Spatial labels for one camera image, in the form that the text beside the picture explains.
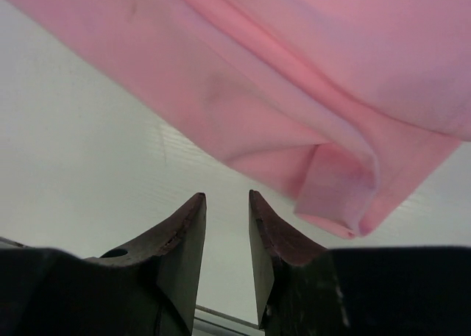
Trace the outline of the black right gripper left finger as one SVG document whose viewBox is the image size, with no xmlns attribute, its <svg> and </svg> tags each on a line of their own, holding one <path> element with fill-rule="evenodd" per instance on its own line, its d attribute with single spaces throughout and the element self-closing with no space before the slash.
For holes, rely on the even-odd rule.
<svg viewBox="0 0 471 336">
<path fill-rule="evenodd" d="M 1 240 L 3 335 L 190 335 L 206 198 L 100 257 Z"/>
</svg>

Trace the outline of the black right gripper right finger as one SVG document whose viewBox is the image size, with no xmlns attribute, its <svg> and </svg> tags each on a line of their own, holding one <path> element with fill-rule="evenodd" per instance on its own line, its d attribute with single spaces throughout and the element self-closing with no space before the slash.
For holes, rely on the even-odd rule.
<svg viewBox="0 0 471 336">
<path fill-rule="evenodd" d="M 249 193 L 258 325 L 266 335 L 468 335 L 470 249 L 327 249 Z"/>
</svg>

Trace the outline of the pink t-shirt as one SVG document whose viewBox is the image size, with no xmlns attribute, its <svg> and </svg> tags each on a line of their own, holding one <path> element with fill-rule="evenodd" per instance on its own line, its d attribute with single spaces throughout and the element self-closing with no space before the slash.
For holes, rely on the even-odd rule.
<svg viewBox="0 0 471 336">
<path fill-rule="evenodd" d="M 470 139 L 470 0 L 7 1 L 340 237 Z"/>
</svg>

